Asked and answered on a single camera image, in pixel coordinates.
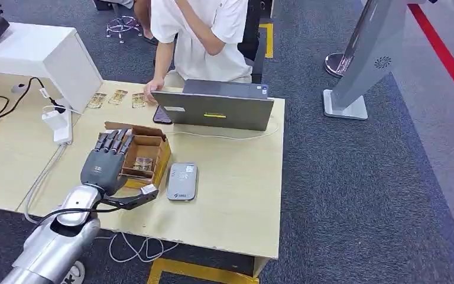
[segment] gray laptop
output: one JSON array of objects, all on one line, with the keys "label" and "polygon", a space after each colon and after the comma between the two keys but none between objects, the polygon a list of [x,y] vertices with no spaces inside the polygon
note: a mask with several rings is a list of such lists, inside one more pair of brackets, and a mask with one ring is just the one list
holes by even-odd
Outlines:
[{"label": "gray laptop", "polygon": [[152,92],[171,121],[265,131],[274,101],[198,93]]},{"label": "gray laptop", "polygon": [[268,86],[265,84],[217,82],[189,79],[185,81],[184,93],[204,95],[235,96],[239,98],[267,99]]}]

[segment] power strip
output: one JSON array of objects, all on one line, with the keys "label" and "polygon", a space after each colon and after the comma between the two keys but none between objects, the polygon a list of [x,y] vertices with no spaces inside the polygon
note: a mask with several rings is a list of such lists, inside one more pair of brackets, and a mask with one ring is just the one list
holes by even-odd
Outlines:
[{"label": "power strip", "polygon": [[58,144],[72,143],[72,112],[69,110],[70,105],[66,99],[56,100],[58,104],[63,105],[66,109],[63,113],[50,111],[42,115],[42,119],[53,130],[53,141]]}]

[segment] cardboard box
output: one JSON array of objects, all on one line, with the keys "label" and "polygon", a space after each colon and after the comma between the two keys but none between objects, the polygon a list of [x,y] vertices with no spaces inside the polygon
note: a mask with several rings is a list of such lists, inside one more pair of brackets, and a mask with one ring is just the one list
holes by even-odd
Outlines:
[{"label": "cardboard box", "polygon": [[[127,188],[141,188],[153,184],[159,187],[171,156],[171,148],[166,135],[158,128],[105,122],[105,129],[119,130],[128,128],[135,137],[126,153],[121,175],[128,177]],[[152,159],[150,170],[135,169],[137,158]]]}]

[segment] power bank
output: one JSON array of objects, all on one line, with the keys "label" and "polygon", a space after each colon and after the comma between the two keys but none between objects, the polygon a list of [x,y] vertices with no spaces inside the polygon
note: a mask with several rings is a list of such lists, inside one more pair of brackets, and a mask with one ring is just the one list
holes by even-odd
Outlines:
[{"label": "power bank", "polygon": [[196,164],[172,164],[168,175],[168,199],[172,201],[191,201],[196,197],[196,182]]}]

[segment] gray carpet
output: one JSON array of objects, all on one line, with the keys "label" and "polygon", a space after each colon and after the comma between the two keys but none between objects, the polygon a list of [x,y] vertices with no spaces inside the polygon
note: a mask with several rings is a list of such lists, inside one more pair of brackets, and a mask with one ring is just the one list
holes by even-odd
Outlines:
[{"label": "gray carpet", "polygon": [[[136,36],[125,45],[105,38],[111,13],[89,0],[1,2],[11,21],[76,27],[105,79],[143,82],[152,74],[154,48]],[[369,120],[323,116],[321,92],[337,82],[323,58],[345,46],[360,12],[359,0],[275,2],[275,53],[263,80],[287,100],[283,196],[280,259],[269,262],[262,283],[454,283],[454,221],[392,76],[366,95]],[[0,279],[29,229],[0,211]],[[150,265],[114,263],[107,244],[83,254],[86,283],[147,280]],[[166,258],[241,273],[252,267],[251,257],[190,246]],[[208,283],[169,273],[161,282]]]}]

